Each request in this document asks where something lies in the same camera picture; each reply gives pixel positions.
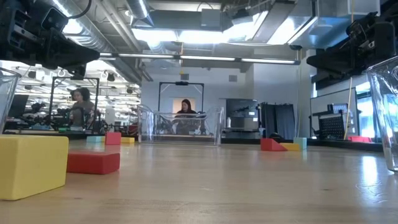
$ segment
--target yellow block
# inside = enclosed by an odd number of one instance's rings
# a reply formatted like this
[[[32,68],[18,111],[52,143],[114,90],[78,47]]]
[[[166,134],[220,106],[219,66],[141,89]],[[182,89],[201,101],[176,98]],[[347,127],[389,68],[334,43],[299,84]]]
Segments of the yellow block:
[[[294,143],[281,143],[283,147],[285,147],[288,151],[299,151],[300,145]]]
[[[136,140],[134,138],[127,138],[123,137],[122,138],[122,143],[134,143]]]
[[[0,200],[18,200],[65,185],[66,137],[0,135]]]

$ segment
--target teal block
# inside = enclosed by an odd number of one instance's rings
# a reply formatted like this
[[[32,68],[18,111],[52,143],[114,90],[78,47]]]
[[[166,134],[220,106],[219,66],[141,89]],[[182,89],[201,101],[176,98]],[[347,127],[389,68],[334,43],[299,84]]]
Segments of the teal block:
[[[300,145],[301,150],[306,150],[307,149],[307,138],[294,138],[293,142],[295,144]]]
[[[102,136],[88,136],[86,142],[102,142]]]

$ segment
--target wooden table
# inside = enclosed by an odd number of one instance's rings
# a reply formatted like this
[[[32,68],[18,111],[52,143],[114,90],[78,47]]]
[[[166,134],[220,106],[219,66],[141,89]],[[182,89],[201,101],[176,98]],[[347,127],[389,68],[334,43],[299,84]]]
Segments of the wooden table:
[[[101,150],[83,141],[72,149]],[[121,170],[68,174],[66,186],[0,201],[1,224],[397,223],[398,175],[382,154],[309,147],[143,144],[121,151]]]

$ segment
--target woman with dark hair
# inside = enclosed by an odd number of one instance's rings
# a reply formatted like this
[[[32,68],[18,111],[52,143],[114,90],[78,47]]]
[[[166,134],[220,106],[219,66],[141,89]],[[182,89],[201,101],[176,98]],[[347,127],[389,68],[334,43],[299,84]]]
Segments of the woman with dark hair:
[[[181,110],[178,114],[196,114],[197,112],[192,110],[191,102],[188,99],[184,99],[181,102]],[[195,116],[190,115],[177,115],[176,118],[194,118]],[[189,119],[176,119],[175,123],[178,123],[176,127],[177,134],[189,134],[190,131],[195,131],[197,128],[197,122]]]
[[[94,111],[94,103],[90,101],[90,91],[87,88],[78,88],[73,90],[73,100],[76,103],[72,106],[70,118],[73,121],[72,126],[84,126],[84,115]]]

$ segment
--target clear acrylic box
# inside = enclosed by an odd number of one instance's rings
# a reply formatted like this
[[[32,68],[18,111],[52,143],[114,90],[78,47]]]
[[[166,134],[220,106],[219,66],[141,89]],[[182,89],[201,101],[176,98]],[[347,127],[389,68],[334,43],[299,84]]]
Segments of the clear acrylic box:
[[[138,141],[148,143],[221,144],[224,108],[202,114],[172,114],[137,106]]]
[[[387,168],[398,172],[398,57],[366,70]]]
[[[2,134],[6,124],[8,111],[20,77],[19,73],[0,68],[0,134]]]

